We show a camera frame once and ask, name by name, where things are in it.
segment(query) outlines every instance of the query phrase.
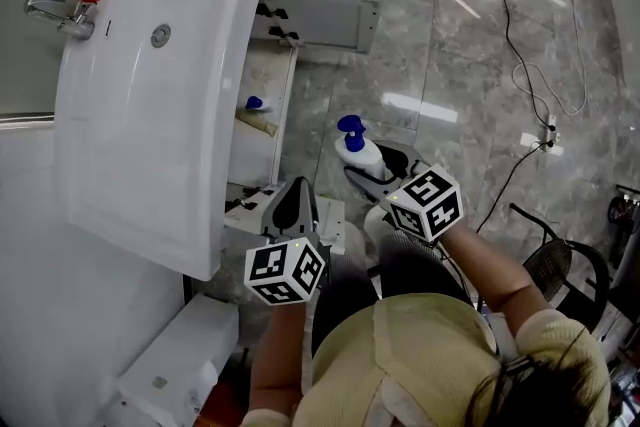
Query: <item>spray bottle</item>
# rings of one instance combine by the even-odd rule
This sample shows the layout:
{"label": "spray bottle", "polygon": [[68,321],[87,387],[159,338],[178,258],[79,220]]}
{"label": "spray bottle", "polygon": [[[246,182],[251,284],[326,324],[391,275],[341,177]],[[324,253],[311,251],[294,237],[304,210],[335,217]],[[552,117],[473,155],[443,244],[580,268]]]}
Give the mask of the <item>spray bottle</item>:
{"label": "spray bottle", "polygon": [[336,151],[342,161],[362,169],[365,173],[384,180],[384,161],[380,149],[369,139],[362,136],[366,128],[355,114],[344,116],[338,121],[338,130],[347,132],[336,140]]}

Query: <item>faucet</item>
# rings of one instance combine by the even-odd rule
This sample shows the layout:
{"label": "faucet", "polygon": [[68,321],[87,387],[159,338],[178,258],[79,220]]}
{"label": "faucet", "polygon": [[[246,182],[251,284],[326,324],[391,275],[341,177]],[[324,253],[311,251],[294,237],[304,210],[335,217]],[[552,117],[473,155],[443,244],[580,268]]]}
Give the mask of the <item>faucet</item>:
{"label": "faucet", "polygon": [[88,18],[94,11],[95,4],[78,0],[72,16],[60,16],[46,9],[47,6],[66,4],[66,2],[67,0],[25,0],[24,12],[27,16],[55,24],[59,32],[68,34],[73,38],[79,40],[89,39],[95,26]]}

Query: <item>open cabinet door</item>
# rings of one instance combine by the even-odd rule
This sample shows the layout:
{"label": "open cabinet door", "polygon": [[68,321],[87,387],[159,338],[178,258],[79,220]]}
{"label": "open cabinet door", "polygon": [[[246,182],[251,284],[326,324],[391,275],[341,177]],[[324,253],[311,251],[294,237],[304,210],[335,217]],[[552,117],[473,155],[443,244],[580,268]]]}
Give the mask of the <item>open cabinet door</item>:
{"label": "open cabinet door", "polygon": [[384,0],[261,0],[253,37],[366,54]]}

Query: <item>chair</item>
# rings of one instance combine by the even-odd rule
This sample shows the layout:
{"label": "chair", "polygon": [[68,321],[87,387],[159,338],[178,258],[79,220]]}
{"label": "chair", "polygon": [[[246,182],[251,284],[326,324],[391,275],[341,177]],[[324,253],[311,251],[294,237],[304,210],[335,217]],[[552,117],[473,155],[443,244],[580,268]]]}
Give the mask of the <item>chair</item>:
{"label": "chair", "polygon": [[[569,293],[557,310],[581,322],[592,332],[602,318],[609,299],[609,268],[603,256],[586,244],[559,238],[545,222],[517,205],[511,203],[509,208],[544,230],[542,245],[524,263],[533,282],[547,301],[551,301],[563,285],[566,286]],[[574,251],[585,256],[595,271],[594,300],[567,281]]]}

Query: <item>white sink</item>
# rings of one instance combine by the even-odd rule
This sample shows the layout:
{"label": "white sink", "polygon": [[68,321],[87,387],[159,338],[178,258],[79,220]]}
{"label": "white sink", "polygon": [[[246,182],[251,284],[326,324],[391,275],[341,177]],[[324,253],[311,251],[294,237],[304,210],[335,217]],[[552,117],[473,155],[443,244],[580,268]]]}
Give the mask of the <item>white sink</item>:
{"label": "white sink", "polygon": [[[71,223],[194,277],[213,275],[257,2],[100,3],[92,38],[69,40],[59,76],[56,170]],[[171,36],[154,48],[161,24]]]}

